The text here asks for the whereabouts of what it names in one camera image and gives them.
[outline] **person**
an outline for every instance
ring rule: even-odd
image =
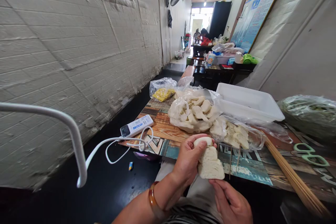
[[[205,45],[207,46],[209,43],[212,43],[212,39],[210,39],[210,35],[205,28],[201,30],[201,36],[202,36],[202,43],[201,43],[202,46]]]
[[[205,136],[193,135],[181,143],[175,165],[163,161],[151,189],[133,199],[113,223],[253,224],[251,207],[243,195],[224,180],[206,180],[197,174],[198,159],[207,144],[203,141],[194,148],[193,143]],[[188,186],[187,197],[182,197]]]
[[[201,39],[200,36],[201,36],[201,34],[200,34],[200,32],[198,31],[198,28],[197,28],[196,32],[194,33],[195,44],[200,41],[200,39]]]

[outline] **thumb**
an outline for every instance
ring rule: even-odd
[[[196,148],[194,149],[194,152],[198,157],[200,157],[204,153],[206,148],[207,148],[206,141],[202,141],[196,146]]]

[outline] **hand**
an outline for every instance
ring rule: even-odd
[[[178,154],[178,158],[176,164],[174,166],[174,170],[172,174],[179,181],[180,184],[189,186],[195,179],[197,174],[197,164],[198,159],[204,153],[207,143],[202,141],[199,145],[194,148],[194,142],[196,139],[201,137],[207,137],[207,134],[197,134],[189,137],[180,146],[180,152]],[[213,146],[217,148],[214,139],[212,140]]]
[[[250,204],[243,195],[224,180],[213,179],[209,182],[215,189],[217,210],[224,224],[253,224]]]

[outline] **blue poster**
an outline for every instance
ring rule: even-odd
[[[231,42],[248,53],[274,0],[246,0]]]

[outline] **window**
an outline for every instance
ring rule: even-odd
[[[201,8],[201,14],[211,14],[213,12],[213,8]]]
[[[192,8],[191,13],[192,14],[198,14],[200,12],[199,8]]]

